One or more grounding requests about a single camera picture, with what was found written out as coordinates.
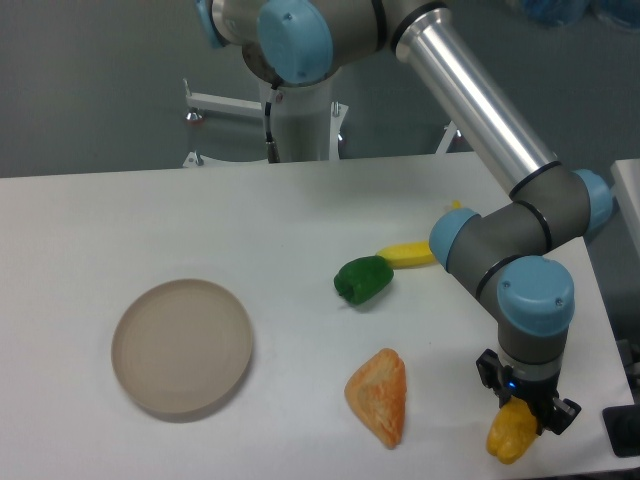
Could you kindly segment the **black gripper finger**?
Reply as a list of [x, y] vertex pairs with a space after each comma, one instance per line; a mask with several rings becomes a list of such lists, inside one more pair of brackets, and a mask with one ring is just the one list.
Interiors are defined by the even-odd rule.
[[582, 407], [568, 398], [547, 397], [535, 405], [538, 435], [545, 431], [561, 435], [581, 413]]
[[513, 369], [503, 365], [498, 354], [486, 349], [476, 360], [476, 367], [483, 386], [493, 391], [499, 401], [499, 407], [506, 405], [513, 396]]

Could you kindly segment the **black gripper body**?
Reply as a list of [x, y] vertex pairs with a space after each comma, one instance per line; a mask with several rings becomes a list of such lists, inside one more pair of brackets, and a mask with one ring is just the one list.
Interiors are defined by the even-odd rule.
[[560, 358], [543, 364], [527, 364], [511, 357], [496, 360], [494, 388], [502, 408], [513, 398], [527, 403], [532, 412], [552, 412], [558, 397]]

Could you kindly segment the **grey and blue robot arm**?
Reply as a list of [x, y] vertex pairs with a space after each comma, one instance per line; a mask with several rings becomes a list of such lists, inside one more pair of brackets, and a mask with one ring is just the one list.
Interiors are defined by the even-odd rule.
[[429, 238], [437, 261], [497, 322], [498, 350], [477, 360], [482, 383], [501, 402], [523, 400], [539, 431], [564, 432], [580, 413], [557, 392], [574, 284], [547, 254], [608, 220], [605, 181], [555, 158], [456, 34], [441, 1], [199, 1], [195, 8], [213, 47], [256, 48], [268, 77], [291, 86], [325, 80], [383, 49], [416, 71], [510, 199], [488, 216], [448, 213]]

